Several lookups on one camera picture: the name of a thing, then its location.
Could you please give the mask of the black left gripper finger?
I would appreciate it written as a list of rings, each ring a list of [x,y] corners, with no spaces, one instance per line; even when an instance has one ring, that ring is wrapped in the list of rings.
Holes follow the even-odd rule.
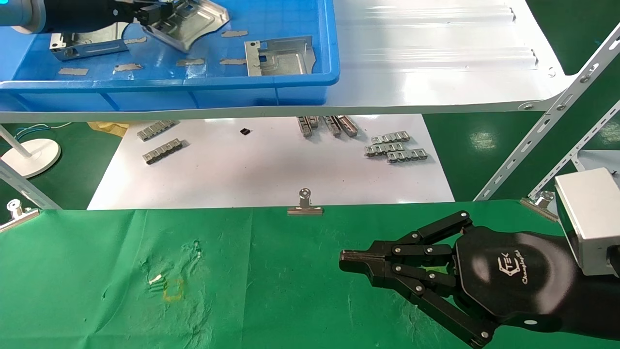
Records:
[[[172,11],[172,0],[127,0],[135,11],[147,11],[157,9],[162,11]]]
[[[142,26],[151,26],[170,16],[169,10],[139,10],[137,20]]]

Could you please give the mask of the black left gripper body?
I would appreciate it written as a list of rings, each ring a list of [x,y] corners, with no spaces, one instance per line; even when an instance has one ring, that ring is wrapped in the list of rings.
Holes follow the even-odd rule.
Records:
[[[133,22],[139,6],[116,0],[46,0],[45,32],[93,32]]]

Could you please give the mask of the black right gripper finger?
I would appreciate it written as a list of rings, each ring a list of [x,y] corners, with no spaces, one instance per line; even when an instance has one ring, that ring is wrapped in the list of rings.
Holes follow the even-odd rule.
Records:
[[[456,291],[455,278],[389,261],[341,261],[344,272],[364,274],[373,287],[391,289],[472,348],[483,348],[496,325],[476,318],[447,300]]]
[[[409,232],[397,240],[375,240],[366,250],[343,250],[340,254],[340,264],[360,265],[377,261],[397,261],[409,257],[421,259],[450,255],[451,247],[437,243],[455,236],[470,225],[472,220],[469,212],[458,211]]]

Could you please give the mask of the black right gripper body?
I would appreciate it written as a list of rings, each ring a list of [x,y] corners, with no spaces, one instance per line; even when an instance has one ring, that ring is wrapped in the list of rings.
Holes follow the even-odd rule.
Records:
[[[564,237],[472,227],[454,249],[461,305],[499,325],[558,332],[578,275]]]

